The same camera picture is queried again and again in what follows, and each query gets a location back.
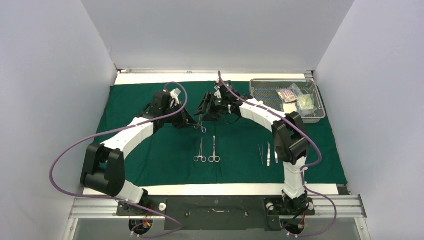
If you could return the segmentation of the steel haemostat clamp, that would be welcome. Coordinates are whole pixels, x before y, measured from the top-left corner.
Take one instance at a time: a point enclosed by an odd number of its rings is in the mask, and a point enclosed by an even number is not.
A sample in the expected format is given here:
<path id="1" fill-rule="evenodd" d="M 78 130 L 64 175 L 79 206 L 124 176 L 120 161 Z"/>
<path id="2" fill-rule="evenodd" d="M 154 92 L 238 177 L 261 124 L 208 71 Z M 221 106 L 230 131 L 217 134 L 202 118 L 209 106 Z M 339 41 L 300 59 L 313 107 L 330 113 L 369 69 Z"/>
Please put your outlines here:
<path id="1" fill-rule="evenodd" d="M 202 137 L 200 140 L 199 152 L 196 156 L 193 157 L 194 162 L 205 163 L 207 161 L 207 158 L 203 155 L 203 142 L 204 142 L 204 138 Z"/>

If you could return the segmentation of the clear gauze packet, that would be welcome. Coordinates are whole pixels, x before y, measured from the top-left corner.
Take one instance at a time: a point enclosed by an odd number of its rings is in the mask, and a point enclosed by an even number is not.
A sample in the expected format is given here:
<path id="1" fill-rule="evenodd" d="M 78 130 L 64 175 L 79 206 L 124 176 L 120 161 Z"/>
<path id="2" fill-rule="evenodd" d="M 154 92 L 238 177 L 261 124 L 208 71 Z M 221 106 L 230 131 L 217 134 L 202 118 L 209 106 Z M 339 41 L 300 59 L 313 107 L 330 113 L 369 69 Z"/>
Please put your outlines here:
<path id="1" fill-rule="evenodd" d="M 294 102 L 291 102 L 291 103 L 282 103 L 280 105 L 280 107 L 281 107 L 281 110 L 284 113 L 286 113 L 286 114 L 290 114 L 290 113 L 293 113 L 293 112 L 296 112 L 296 113 L 298 112 L 297 105 Z"/>

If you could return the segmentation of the steel surgical scissors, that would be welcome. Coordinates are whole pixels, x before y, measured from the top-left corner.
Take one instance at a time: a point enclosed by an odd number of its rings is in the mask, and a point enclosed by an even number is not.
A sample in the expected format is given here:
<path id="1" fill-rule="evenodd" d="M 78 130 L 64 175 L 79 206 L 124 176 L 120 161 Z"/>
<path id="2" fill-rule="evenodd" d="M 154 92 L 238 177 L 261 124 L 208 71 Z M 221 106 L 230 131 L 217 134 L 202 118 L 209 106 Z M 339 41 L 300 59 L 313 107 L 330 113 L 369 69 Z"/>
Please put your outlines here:
<path id="1" fill-rule="evenodd" d="M 216 136 L 213 136 L 213 146 L 212 146 L 212 155 L 208 158 L 210 163 L 219 163 L 221 157 L 217 155 L 217 139 Z"/>

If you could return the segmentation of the dark green surgical cloth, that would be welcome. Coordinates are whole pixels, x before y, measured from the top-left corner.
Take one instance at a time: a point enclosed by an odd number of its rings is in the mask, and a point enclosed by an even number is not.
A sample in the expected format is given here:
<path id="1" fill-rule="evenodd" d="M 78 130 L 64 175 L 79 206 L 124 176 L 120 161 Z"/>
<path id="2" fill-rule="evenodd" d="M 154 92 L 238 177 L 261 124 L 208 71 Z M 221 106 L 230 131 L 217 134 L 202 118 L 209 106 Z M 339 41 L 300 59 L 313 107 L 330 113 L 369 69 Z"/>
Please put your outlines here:
<path id="1" fill-rule="evenodd" d="M 143 108 L 152 102 L 163 83 L 125 84 L 110 87 L 109 99 L 97 128 L 102 133 L 131 123 Z M 214 90 L 214 82 L 182 82 L 187 90 L 186 109 L 194 114 L 205 93 Z M 227 124 L 204 121 L 206 133 L 194 127 L 176 129 L 166 124 L 157 133 L 138 145 L 125 159 L 126 179 L 140 187 L 188 184 L 270 184 L 284 182 L 284 168 L 275 163 L 272 133 L 255 122 L 241 118 Z M 305 172 L 309 184 L 347 184 L 328 117 L 318 123 L 306 124 L 310 138 L 318 146 L 322 161 Z M 203 155 L 216 152 L 220 162 L 194 162 L 203 138 Z M 271 163 L 266 166 L 268 144 Z M 263 165 L 258 145 L 263 145 Z"/>

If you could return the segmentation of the clear packet pink contents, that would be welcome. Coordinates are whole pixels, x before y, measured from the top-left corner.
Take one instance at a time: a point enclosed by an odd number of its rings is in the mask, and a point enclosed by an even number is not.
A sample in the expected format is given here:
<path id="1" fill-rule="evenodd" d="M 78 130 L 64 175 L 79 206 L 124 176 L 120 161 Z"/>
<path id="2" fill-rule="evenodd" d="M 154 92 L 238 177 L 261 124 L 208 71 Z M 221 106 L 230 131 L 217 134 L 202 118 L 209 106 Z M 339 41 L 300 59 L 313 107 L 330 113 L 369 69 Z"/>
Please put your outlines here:
<path id="1" fill-rule="evenodd" d="M 300 89 L 296 84 L 290 85 L 288 88 L 281 88 L 276 90 L 278 96 L 283 103 L 293 103 L 298 100 Z"/>

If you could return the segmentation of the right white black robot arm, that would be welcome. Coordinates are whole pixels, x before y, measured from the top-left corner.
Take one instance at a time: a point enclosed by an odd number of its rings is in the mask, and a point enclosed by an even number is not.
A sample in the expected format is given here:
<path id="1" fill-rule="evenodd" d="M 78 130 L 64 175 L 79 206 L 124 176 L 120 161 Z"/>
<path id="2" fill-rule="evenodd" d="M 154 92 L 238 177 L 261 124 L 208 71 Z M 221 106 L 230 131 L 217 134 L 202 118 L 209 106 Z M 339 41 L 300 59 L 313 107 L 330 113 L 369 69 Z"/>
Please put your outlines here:
<path id="1" fill-rule="evenodd" d="M 241 95 L 231 83 L 216 84 L 215 92 L 208 91 L 195 115 L 203 120 L 217 122 L 222 115 L 235 114 L 251 120 L 272 133 L 275 159 L 280 160 L 284 171 L 282 207 L 289 215 L 302 214 L 314 209 L 313 201 L 303 180 L 309 141 L 300 134 L 297 124 L 303 128 L 301 116 L 295 112 L 286 114 L 273 111 L 262 101 L 249 94 Z"/>

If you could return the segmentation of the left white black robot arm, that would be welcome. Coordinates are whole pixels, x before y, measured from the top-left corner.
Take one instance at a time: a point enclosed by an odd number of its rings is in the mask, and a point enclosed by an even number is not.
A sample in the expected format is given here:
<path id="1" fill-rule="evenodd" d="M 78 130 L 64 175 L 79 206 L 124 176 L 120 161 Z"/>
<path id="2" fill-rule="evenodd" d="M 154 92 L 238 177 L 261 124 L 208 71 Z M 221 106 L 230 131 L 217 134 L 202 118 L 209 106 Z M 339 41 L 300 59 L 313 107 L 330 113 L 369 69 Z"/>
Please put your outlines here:
<path id="1" fill-rule="evenodd" d="M 150 206 L 149 193 L 126 179 L 125 159 L 164 125 L 171 124 L 181 129 L 197 123 L 180 102 L 180 94 L 178 88 L 157 91 L 152 102 L 132 120 L 127 129 L 102 143 L 91 143 L 85 153 L 81 185 L 128 202 L 136 215 L 145 214 Z"/>

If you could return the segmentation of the thin steel tweezers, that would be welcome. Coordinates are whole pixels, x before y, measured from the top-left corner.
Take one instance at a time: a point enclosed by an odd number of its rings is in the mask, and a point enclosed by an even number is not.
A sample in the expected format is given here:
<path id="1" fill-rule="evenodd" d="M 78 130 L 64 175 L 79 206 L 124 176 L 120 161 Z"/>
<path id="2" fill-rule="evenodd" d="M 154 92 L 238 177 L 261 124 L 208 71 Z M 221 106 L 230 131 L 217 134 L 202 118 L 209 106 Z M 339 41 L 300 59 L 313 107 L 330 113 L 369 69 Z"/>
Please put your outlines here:
<path id="1" fill-rule="evenodd" d="M 259 154 L 260 154 L 260 159 L 261 159 L 261 164 L 264 164 L 264 148 L 262 144 L 258 145 L 258 150 L 259 150 Z"/>

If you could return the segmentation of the metal wire mesh tray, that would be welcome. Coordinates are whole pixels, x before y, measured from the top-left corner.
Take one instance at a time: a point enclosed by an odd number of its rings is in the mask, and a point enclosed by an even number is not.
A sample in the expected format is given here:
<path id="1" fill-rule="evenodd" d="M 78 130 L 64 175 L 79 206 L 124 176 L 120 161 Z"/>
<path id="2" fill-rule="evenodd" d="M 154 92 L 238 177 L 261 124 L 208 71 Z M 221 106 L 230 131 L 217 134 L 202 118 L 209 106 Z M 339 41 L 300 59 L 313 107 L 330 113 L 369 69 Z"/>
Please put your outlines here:
<path id="1" fill-rule="evenodd" d="M 258 101 L 262 101 L 266 106 L 283 112 L 281 104 L 284 102 L 278 96 L 276 90 L 288 88 L 296 84 L 300 89 L 298 95 L 313 95 L 316 111 L 307 116 L 301 116 L 306 124 L 314 124 L 326 117 L 324 104 L 318 87 L 314 81 L 309 79 L 252 79 L 250 81 L 250 94 Z"/>

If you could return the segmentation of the steel forceps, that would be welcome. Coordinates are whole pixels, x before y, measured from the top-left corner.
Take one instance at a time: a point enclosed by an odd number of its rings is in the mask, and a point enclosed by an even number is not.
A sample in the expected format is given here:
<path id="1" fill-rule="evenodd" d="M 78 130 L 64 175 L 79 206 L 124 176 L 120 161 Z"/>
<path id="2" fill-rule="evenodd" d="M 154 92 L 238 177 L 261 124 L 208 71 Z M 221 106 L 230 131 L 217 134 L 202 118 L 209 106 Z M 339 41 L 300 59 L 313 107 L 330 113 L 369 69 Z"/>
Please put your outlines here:
<path id="1" fill-rule="evenodd" d="M 207 132 L 206 127 L 203 126 L 203 115 L 202 114 L 199 115 L 198 122 L 193 127 L 196 130 L 200 130 L 203 134 L 205 134 Z"/>

